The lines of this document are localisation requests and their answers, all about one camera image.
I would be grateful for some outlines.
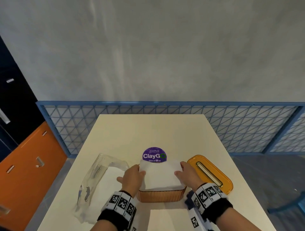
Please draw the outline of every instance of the orange cabinet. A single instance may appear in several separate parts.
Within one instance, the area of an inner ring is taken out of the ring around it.
[[[66,159],[44,122],[0,163],[0,226],[25,229]]]

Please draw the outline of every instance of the person's left hand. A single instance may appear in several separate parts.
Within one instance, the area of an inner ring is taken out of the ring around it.
[[[139,172],[139,165],[134,165],[125,171],[123,177],[119,176],[117,181],[122,184],[121,190],[128,192],[134,198],[142,185],[145,174],[145,171]]]

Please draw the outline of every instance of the blue fence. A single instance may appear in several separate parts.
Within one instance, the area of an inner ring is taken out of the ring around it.
[[[304,103],[39,101],[69,157],[99,114],[204,114],[230,155],[305,154]]]

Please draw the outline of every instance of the ribbed plastic container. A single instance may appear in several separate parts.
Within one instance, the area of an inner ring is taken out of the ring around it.
[[[175,191],[139,191],[138,200],[143,203],[175,202],[183,198],[186,187]]]

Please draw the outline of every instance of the blue chair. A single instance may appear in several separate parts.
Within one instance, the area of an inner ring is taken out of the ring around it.
[[[297,199],[291,201],[290,203],[283,205],[281,207],[278,207],[278,208],[269,208],[269,209],[267,209],[267,211],[268,211],[268,213],[271,214],[271,213],[287,210],[294,206],[298,207],[298,209],[301,211],[301,213],[305,216],[305,191],[301,192],[301,195]]]

